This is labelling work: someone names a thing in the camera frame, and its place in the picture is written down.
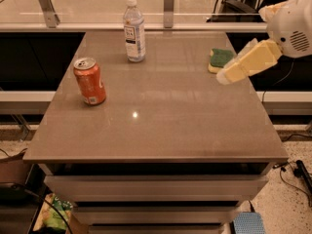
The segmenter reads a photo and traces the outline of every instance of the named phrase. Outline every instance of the soda can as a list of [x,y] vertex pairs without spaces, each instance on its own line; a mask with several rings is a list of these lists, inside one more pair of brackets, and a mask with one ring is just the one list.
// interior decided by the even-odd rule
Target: soda can
[[74,74],[85,103],[97,105],[105,101],[106,92],[100,79],[100,68],[93,58],[77,59]]

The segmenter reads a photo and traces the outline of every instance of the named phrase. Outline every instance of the water bottle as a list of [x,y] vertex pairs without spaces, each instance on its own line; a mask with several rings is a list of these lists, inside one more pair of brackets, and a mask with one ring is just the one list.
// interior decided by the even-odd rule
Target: water bottle
[[137,0],[126,0],[124,30],[127,56],[130,61],[139,62],[145,57],[144,17],[137,8]]

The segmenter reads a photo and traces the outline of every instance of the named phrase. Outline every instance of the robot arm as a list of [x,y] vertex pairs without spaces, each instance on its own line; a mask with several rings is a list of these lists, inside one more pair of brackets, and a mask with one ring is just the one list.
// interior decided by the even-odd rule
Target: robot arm
[[259,43],[253,39],[217,73],[219,83],[231,84],[262,72],[277,64],[281,55],[312,55],[312,0],[289,0],[264,7],[260,15],[268,21],[269,39]]

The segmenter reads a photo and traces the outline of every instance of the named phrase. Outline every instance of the gray tabletop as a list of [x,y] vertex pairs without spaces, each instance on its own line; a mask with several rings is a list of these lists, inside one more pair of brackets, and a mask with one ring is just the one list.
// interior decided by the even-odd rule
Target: gray tabletop
[[85,104],[68,67],[24,156],[35,163],[266,162],[287,154],[248,79],[219,85],[207,69],[224,33],[147,32],[127,60],[121,31],[88,32],[75,55],[96,59],[107,99]]

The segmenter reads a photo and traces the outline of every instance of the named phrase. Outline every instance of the sponge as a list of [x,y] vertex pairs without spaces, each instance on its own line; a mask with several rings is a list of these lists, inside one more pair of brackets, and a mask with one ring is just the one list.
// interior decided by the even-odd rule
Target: sponge
[[211,73],[218,73],[225,64],[233,59],[233,57],[233,53],[229,50],[212,49],[208,70]]

